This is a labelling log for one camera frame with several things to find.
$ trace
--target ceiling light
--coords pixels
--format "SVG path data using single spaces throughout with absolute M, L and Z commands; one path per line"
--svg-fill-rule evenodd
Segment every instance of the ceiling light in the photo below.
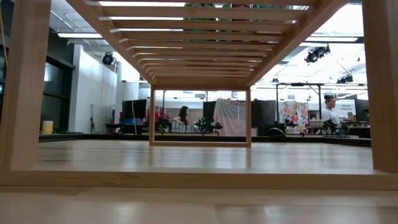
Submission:
M 313 42 L 356 42 L 357 37 L 309 37 L 305 41 Z
M 101 34 L 94 33 L 58 33 L 61 38 L 74 38 L 74 39 L 102 39 Z

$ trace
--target woman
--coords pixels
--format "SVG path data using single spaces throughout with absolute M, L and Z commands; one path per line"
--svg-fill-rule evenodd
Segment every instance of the woman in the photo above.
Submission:
M 188 124 L 187 116 L 189 114 L 188 109 L 189 108 L 187 106 L 181 107 L 180 114 L 178 116 L 176 116 L 175 118 L 173 118 L 173 121 L 187 125 Z
M 322 120 L 323 121 L 328 121 L 331 120 L 334 124 L 340 124 L 340 119 L 335 112 L 333 112 L 333 109 L 335 109 L 336 106 L 336 99 L 334 96 L 330 95 L 325 95 L 324 97 L 326 107 L 322 111 Z

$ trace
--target stage light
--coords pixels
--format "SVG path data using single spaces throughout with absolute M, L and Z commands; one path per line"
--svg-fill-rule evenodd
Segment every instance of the stage light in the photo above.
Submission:
M 304 60 L 308 64 L 315 63 L 329 53 L 331 53 L 329 44 L 326 47 L 315 47 L 314 49 L 308 51 L 308 56 Z
M 116 63 L 116 58 L 113 57 L 112 52 L 106 52 L 105 56 L 102 58 L 102 63 L 104 63 L 104 65 L 114 65 Z

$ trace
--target colorful poster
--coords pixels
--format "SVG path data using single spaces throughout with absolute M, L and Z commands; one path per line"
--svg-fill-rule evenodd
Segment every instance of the colorful poster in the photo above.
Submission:
M 279 102 L 279 123 L 285 123 L 286 119 L 293 121 L 294 124 L 305 126 L 308 124 L 307 103 L 296 101 Z

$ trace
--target white wall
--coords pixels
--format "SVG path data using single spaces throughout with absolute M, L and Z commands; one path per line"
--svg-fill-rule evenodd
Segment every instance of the white wall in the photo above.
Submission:
M 115 57 L 118 59 L 115 123 L 118 123 L 120 112 L 122 112 L 122 102 L 127 100 L 138 100 L 139 98 L 139 84 L 123 83 L 122 81 L 139 80 L 140 74 L 124 58 L 120 57 L 118 54 L 116 54 Z
M 69 130 L 90 133 L 90 105 L 93 105 L 95 131 L 105 133 L 104 123 L 116 102 L 116 74 L 89 56 L 81 45 L 75 46 Z

